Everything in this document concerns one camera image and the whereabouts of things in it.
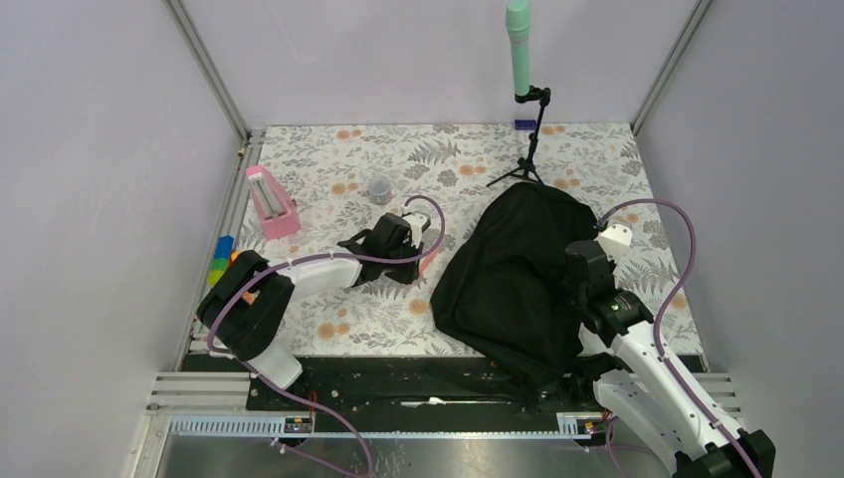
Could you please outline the clear small cup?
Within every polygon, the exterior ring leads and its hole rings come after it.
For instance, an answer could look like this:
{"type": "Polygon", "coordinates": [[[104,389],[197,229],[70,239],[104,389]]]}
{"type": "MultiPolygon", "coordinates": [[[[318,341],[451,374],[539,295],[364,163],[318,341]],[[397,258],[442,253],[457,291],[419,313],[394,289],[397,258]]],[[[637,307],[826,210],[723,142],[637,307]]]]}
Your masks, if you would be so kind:
{"type": "Polygon", "coordinates": [[[391,180],[385,176],[372,178],[367,186],[367,196],[375,205],[388,204],[393,197],[391,180]]]}

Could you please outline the black student backpack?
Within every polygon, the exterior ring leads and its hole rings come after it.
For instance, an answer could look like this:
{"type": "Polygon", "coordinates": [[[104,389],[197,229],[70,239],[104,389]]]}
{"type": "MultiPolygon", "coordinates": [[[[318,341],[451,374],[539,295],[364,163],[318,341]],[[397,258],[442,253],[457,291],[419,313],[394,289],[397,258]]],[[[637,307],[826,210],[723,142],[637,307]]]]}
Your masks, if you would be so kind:
{"type": "Polygon", "coordinates": [[[556,188],[518,183],[484,211],[430,300],[436,329],[539,390],[583,346],[564,286],[566,245],[596,237],[592,209],[556,188]]]}

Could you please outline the pink tube container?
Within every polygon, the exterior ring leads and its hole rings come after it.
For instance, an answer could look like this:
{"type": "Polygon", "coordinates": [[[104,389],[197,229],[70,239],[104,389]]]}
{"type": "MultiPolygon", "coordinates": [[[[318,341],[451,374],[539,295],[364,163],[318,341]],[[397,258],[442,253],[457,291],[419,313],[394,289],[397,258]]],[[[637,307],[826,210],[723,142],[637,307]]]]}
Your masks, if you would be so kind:
{"type": "Polygon", "coordinates": [[[432,252],[430,255],[426,256],[420,262],[419,272],[423,273],[431,265],[431,263],[436,259],[438,254],[439,254],[439,251],[435,251],[435,252],[432,252]]]}

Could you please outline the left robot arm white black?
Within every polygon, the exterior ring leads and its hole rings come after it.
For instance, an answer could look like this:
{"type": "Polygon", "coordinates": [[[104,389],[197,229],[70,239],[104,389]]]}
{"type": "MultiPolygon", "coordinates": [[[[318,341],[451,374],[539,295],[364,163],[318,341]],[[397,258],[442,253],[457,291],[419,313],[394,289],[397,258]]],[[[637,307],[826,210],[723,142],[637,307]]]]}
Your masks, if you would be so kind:
{"type": "Polygon", "coordinates": [[[371,229],[321,254],[299,258],[243,289],[255,276],[270,268],[269,260],[247,250],[229,266],[197,308],[197,318],[211,328],[232,299],[237,301],[223,317],[215,338],[225,351],[271,383],[271,397],[286,409],[308,399],[309,384],[301,376],[300,362],[277,338],[288,305],[298,299],[331,289],[348,289],[381,276],[410,284],[419,277],[422,234],[430,218],[419,212],[386,213],[371,229]],[[251,302],[245,295],[253,295],[251,302]]]}

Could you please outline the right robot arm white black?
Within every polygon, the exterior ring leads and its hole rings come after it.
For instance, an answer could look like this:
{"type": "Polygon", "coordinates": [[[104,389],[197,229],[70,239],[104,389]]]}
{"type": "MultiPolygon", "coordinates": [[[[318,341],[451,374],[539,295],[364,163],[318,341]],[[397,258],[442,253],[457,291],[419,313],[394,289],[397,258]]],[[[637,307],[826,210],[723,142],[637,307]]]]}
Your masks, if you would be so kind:
{"type": "Polygon", "coordinates": [[[769,477],[775,446],[748,432],[703,388],[658,332],[647,307],[618,289],[601,244],[565,249],[575,315],[610,352],[570,387],[580,408],[611,410],[673,477],[769,477]]]}

